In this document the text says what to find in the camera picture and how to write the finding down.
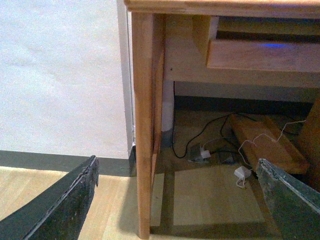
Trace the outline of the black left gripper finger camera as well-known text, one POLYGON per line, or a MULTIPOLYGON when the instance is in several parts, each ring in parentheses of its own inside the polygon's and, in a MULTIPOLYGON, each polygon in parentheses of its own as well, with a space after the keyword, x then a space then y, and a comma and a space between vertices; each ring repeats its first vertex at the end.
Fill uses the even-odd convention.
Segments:
POLYGON ((44 192, 0 222, 2 240, 76 240, 86 220, 99 160, 92 155, 44 192))

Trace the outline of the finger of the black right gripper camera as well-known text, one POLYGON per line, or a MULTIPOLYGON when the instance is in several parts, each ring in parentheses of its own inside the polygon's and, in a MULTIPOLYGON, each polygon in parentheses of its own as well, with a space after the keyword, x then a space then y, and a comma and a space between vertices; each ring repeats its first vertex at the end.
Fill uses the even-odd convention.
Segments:
POLYGON ((320 238, 320 193, 267 159, 256 174, 264 200, 284 240, 320 238))

